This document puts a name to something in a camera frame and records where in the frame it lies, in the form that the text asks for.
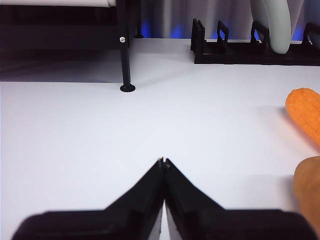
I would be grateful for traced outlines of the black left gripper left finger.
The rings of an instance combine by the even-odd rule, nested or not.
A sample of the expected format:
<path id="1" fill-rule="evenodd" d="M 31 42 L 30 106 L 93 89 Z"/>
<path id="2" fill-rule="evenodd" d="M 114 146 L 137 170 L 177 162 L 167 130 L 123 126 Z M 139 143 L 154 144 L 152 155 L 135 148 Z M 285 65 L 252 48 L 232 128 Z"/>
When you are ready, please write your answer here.
<path id="1" fill-rule="evenodd" d="M 47 211 L 27 217 L 14 240 L 147 240 L 161 221 L 164 160 L 102 210 Z"/>

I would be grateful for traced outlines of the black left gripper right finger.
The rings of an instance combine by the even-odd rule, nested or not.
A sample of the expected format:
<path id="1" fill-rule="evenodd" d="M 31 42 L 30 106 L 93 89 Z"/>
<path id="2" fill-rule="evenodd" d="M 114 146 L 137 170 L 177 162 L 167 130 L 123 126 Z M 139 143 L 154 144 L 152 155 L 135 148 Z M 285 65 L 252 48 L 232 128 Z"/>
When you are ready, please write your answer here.
<path id="1" fill-rule="evenodd" d="M 315 240 L 308 221 L 280 209 L 225 209 L 194 186 L 166 159 L 165 184 L 170 236 L 182 240 Z"/>

